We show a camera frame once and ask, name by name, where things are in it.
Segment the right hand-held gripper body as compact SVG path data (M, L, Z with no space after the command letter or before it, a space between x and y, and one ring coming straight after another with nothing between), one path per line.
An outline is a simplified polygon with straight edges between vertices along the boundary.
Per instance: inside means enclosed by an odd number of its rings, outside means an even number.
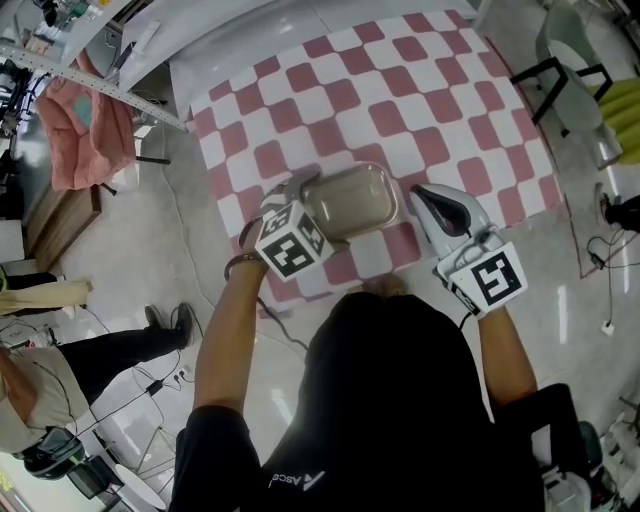
M528 288L515 245L496 226L486 226L440 259L434 273L478 319Z

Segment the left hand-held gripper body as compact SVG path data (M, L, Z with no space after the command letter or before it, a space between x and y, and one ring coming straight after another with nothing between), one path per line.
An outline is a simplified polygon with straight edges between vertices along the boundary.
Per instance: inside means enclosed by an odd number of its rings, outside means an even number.
M282 281L300 277L331 256L331 242L301 189L278 185L263 194L252 187L239 202L245 219L238 235L241 251L264 262Z

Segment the clear plastic food container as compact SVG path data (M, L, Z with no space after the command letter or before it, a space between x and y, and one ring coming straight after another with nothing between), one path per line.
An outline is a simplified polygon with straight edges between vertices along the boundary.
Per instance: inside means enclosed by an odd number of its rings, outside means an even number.
M331 241L351 238L390 225L398 200L387 171L373 162L307 182L302 202L321 232Z

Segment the person's right forearm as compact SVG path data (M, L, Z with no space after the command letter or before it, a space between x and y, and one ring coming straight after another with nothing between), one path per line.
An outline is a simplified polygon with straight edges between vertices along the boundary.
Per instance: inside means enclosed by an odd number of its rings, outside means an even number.
M506 307L478 320L484 381L492 414L533 395L537 380L519 333Z

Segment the person's left forearm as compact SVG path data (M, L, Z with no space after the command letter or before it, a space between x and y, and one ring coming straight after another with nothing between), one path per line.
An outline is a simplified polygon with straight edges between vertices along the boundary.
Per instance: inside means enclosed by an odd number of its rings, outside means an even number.
M243 411L256 337L257 298L267 267L234 265L198 352L193 408Z

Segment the person's right shoe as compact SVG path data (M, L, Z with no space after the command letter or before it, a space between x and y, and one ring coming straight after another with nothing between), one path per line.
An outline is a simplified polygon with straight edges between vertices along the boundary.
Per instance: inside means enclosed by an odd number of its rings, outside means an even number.
M399 297L406 294L404 281L396 275L388 275L380 280L380 295L385 298Z

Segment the table with checkered cloth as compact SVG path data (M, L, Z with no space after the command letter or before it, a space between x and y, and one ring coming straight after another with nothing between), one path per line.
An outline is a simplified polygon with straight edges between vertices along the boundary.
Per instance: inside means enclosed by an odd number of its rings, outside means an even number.
M189 117L231 240L296 171L365 161L387 173L396 219L296 280L269 275L261 295L280 311L429 258L407 201L414 184L465 191L500 227L561 200L507 68L451 11L372 21L274 54L201 95Z

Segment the person's black shirt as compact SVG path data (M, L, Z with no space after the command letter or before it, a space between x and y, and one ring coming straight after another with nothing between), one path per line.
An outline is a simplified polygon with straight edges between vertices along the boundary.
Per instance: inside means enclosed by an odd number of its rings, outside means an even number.
M310 342L294 418L260 461L242 415L178 438L168 512L547 512L531 436L553 403L489 413L456 323L413 295L344 296Z

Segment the grey chair with black legs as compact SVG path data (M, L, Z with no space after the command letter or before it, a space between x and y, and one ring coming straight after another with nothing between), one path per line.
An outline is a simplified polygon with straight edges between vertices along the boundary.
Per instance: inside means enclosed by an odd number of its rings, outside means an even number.
M533 79L544 99L532 115L538 125L550 111L560 135L576 137L600 170L616 163L623 150L599 106L613 80L589 41L579 12L555 0L535 40L536 63L510 78L514 85Z

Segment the pink cloth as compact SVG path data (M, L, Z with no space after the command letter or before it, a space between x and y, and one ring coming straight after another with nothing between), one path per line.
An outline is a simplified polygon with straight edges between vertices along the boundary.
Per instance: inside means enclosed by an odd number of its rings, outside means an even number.
M128 104L55 77L35 108L50 147L55 191L108 183L134 163L133 109Z

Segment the white grey waist pack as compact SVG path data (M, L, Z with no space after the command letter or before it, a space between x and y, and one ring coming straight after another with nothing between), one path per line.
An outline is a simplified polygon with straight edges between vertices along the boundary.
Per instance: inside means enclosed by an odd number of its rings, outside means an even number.
M558 466L542 472L544 512L591 512L591 489L588 482Z

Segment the wooden cabinet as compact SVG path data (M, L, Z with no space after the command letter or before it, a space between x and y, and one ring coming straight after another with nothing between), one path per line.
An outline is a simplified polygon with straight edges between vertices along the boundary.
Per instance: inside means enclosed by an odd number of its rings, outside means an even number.
M39 272L51 272L102 213L100 188L54 191L48 186L24 228L25 254Z

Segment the pale yellow cloth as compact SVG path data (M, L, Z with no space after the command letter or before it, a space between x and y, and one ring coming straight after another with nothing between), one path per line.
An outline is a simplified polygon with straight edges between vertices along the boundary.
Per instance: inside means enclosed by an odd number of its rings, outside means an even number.
M93 286L88 280L56 281L21 290L0 292L0 315L12 315L26 309L59 309L87 302Z

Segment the white round side table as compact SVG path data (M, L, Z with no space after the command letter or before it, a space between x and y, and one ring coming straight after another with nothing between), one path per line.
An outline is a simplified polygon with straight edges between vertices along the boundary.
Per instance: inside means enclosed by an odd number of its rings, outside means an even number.
M117 494L133 512L166 511L165 501L137 474L121 464L116 464L114 471L122 482Z

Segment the black laptop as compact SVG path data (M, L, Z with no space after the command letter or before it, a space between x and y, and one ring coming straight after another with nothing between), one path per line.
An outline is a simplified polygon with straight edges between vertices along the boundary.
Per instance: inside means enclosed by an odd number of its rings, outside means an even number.
M99 456L92 456L67 474L75 488L87 499L124 485L114 470Z

